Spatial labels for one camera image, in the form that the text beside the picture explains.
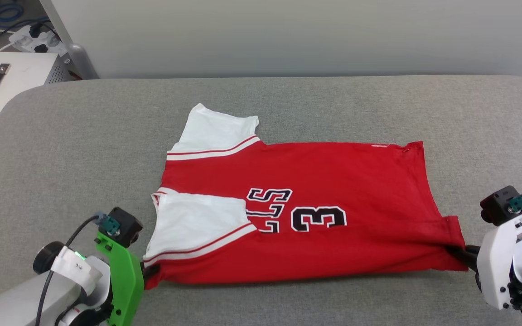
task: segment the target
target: white box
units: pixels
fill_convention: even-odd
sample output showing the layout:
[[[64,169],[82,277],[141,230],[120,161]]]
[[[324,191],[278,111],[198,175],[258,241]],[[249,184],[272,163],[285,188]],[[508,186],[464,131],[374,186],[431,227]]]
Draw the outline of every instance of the white box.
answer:
[[[22,91],[73,80],[56,53],[0,52],[0,64],[3,63],[10,66],[0,83],[0,112],[10,99]]]

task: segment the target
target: green led light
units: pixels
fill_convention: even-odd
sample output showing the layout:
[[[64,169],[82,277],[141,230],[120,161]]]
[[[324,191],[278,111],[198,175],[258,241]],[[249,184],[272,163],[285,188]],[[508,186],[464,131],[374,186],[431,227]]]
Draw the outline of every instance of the green led light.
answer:
[[[79,252],[74,251],[74,254],[76,254],[76,256],[82,258],[82,260],[86,260],[86,258],[84,256],[82,256],[81,254],[79,254]]]

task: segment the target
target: red fabric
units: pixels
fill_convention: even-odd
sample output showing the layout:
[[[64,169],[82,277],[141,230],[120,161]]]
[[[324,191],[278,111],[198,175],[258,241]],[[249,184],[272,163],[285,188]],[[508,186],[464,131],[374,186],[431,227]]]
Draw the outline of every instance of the red fabric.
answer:
[[[260,230],[204,256],[160,260],[147,281],[254,283],[435,268],[467,270],[445,250],[464,246],[456,216],[442,217],[426,179],[422,142],[401,147],[360,143],[257,142],[224,157],[168,161],[162,187],[246,200],[249,211],[270,204],[247,200],[251,188],[290,189],[277,219],[249,217]],[[292,228],[301,206],[339,206],[346,225]]]

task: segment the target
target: jersey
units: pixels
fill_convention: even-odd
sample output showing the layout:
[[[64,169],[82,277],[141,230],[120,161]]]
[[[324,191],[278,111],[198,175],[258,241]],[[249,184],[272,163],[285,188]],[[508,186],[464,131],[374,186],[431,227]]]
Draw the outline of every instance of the jersey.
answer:
[[[467,270],[446,250],[464,239],[433,200],[422,142],[265,144],[258,123],[191,110],[153,194],[147,288]]]

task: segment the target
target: gray table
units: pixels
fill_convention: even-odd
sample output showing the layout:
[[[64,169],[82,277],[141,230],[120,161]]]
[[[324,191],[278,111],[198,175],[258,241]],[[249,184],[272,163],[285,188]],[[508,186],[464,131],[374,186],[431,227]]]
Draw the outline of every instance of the gray table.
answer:
[[[491,226],[479,201],[507,184],[522,191],[522,78],[417,76],[99,80],[26,91],[0,116],[0,292],[32,277],[42,245],[66,241],[97,210],[120,206],[155,223],[150,194],[165,151],[198,102],[258,115],[267,143],[424,140],[431,189],[458,215],[469,244]],[[94,228],[74,246],[91,254]],[[427,271],[234,286],[162,283],[135,324],[522,325],[482,300],[474,274]]]

